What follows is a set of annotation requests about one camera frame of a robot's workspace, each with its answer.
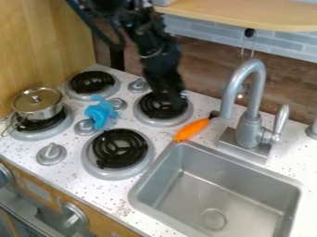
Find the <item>sink drain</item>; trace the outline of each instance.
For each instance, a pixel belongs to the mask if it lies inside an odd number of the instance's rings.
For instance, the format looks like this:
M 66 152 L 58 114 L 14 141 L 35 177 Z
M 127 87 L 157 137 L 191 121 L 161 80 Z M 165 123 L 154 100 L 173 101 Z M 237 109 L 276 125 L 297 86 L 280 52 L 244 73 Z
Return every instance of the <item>sink drain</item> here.
M 227 224 L 224 214 L 217 209 L 207 209 L 201 214 L 203 226 L 211 231 L 221 231 Z

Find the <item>blue toy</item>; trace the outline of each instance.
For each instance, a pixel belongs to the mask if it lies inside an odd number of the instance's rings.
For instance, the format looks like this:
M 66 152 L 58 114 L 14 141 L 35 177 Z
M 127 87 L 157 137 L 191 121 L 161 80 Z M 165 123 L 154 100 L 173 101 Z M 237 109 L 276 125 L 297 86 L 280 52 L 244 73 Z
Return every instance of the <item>blue toy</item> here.
M 119 117 L 112 104 L 100 95 L 93 94 L 91 99 L 100 101 L 100 103 L 96 106 L 88 106 L 84 111 L 84 115 L 94 120 L 95 130 L 101 130 L 106 125 L 108 118 L 117 119 Z

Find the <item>sink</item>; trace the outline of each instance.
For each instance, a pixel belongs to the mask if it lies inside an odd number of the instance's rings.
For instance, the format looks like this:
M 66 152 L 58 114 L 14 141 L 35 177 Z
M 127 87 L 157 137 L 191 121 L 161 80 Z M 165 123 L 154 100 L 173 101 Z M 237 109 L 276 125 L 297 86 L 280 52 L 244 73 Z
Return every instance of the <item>sink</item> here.
M 186 142 L 171 143 L 128 199 L 190 237 L 286 237 L 300 193 L 295 180 Z

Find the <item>oven door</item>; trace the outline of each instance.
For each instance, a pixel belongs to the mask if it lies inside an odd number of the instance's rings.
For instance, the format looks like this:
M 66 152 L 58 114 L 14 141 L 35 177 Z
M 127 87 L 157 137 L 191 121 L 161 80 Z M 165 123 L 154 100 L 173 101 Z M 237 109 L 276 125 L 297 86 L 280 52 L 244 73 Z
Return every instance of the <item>oven door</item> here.
M 65 229 L 61 218 L 48 208 L 40 208 L 0 190 L 0 236 L 8 237 L 90 237 L 91 233 Z

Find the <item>black coil burner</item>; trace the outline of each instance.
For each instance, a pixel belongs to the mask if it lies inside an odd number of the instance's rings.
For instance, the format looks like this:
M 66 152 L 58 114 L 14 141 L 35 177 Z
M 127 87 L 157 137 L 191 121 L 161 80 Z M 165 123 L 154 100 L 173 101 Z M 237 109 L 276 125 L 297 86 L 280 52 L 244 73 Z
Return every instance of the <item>black coil burner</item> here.
M 93 94 L 113 86 L 113 76 L 103 71 L 85 71 L 70 80 L 70 87 L 77 94 Z
M 17 131 L 45 131 L 56 127 L 67 116 L 66 109 L 63 108 L 58 114 L 46 120 L 27 120 L 23 121 L 22 117 L 17 117 Z
M 93 151 L 100 168 L 126 168 L 143 160 L 148 145 L 135 131 L 104 131 L 93 141 Z
M 175 109 L 167 94 L 149 93 L 141 98 L 139 107 L 150 119 L 175 119 L 186 111 L 188 103 L 184 99 L 184 105 Z

